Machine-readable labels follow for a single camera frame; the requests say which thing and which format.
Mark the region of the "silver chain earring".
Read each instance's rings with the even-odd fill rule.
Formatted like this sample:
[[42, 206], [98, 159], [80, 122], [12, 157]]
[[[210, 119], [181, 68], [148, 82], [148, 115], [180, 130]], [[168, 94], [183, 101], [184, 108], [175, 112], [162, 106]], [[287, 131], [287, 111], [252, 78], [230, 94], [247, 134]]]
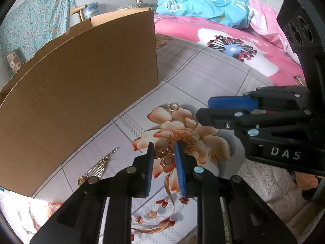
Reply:
[[116, 151], [119, 150], [119, 147], [114, 148], [110, 151], [107, 155], [105, 155], [101, 160], [99, 160], [95, 165], [93, 165], [85, 174], [78, 178], [78, 186], [80, 187], [83, 183], [85, 183], [89, 177], [96, 176], [97, 178], [101, 179], [103, 173], [106, 170], [107, 163], [110, 160], [110, 157], [114, 155]]

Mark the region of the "gold clover earring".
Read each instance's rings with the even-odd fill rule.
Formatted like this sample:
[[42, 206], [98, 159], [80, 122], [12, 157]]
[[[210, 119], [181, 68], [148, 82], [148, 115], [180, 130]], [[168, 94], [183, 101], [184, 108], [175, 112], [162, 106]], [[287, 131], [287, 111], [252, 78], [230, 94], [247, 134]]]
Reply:
[[174, 153], [169, 148], [165, 148], [164, 150], [158, 151], [155, 154], [155, 158], [160, 160], [163, 167], [170, 166], [174, 160]]

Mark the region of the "white fluffy rug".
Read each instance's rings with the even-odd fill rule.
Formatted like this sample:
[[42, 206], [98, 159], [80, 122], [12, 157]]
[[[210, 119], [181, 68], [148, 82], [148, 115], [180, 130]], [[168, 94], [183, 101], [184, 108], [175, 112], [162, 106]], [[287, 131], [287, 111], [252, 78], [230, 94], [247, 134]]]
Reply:
[[296, 172], [294, 182], [285, 169], [249, 160], [231, 167], [230, 174], [241, 176], [297, 237], [307, 236], [324, 213], [323, 207], [302, 196], [303, 190], [319, 185], [315, 175]]

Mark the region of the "pink floral blanket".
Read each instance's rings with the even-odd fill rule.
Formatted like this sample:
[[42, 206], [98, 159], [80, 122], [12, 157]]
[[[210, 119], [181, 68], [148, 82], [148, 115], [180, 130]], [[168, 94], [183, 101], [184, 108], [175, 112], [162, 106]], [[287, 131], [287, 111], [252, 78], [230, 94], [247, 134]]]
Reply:
[[297, 54], [276, 21], [278, 12], [259, 0], [248, 1], [254, 15], [247, 28], [155, 12], [155, 31], [228, 55], [270, 78], [276, 86], [299, 84], [305, 77]]

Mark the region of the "floral tablecloth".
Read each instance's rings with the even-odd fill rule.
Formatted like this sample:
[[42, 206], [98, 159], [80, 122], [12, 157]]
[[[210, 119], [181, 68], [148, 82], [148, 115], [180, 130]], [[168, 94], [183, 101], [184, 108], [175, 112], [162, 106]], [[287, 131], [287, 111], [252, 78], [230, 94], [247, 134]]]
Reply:
[[[50, 213], [77, 189], [77, 177], [114, 148], [104, 177], [112, 177], [145, 153], [184, 143], [199, 165], [217, 176], [230, 177], [230, 168], [243, 163], [244, 149], [231, 131], [201, 126], [196, 111], [213, 95], [241, 95], [271, 85], [268, 77], [240, 65], [230, 56], [158, 34], [159, 85], [94, 134], [36, 190], [33, 197], [1, 192], [1, 211], [24, 243], [29, 243]], [[166, 218], [175, 226], [156, 234], [137, 233], [136, 243], [179, 243], [196, 225], [193, 200], [181, 198], [174, 161], [163, 167], [154, 160], [152, 187], [146, 199], [134, 199], [132, 218], [140, 229], [151, 229]]]

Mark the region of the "blue patterned cloth bundle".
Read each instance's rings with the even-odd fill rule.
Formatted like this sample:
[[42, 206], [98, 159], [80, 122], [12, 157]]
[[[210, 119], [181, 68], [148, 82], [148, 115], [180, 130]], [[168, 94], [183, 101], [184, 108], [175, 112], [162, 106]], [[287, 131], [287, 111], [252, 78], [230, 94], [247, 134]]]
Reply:
[[247, 28], [254, 15], [248, 0], [158, 0], [156, 12], [203, 18], [232, 28]]

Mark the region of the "brown cardboard box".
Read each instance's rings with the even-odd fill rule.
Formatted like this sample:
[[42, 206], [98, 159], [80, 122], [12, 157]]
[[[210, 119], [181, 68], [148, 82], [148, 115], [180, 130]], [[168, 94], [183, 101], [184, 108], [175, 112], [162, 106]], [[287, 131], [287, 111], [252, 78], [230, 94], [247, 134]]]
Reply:
[[1, 90], [1, 187], [31, 196], [158, 85], [154, 12], [94, 16], [45, 44]]

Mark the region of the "checkered patterned column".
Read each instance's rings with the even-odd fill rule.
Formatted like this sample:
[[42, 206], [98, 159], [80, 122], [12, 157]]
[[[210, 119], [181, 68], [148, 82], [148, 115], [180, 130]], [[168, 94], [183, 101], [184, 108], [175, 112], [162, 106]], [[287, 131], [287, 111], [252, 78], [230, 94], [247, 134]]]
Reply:
[[7, 62], [13, 74], [26, 62], [26, 58], [21, 51], [21, 48], [14, 49], [7, 55]]

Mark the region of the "blue water jug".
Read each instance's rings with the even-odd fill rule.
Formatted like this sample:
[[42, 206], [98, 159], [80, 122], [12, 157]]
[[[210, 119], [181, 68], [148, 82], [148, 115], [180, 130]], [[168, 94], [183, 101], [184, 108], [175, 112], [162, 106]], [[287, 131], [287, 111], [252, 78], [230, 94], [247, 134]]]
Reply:
[[99, 3], [98, 2], [92, 2], [88, 3], [87, 6], [83, 9], [83, 13], [85, 16], [85, 19], [89, 19], [93, 16], [99, 15]]

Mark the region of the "teal floral hanging cloth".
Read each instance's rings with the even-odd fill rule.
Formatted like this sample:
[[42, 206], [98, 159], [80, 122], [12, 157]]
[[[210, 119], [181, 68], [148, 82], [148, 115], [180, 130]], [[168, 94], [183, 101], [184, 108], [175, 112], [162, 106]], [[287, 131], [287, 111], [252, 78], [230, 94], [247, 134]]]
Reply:
[[7, 56], [14, 50], [22, 61], [28, 61], [49, 41], [69, 28], [70, 9], [74, 0], [25, 0], [7, 14], [1, 24], [2, 60], [13, 74]]

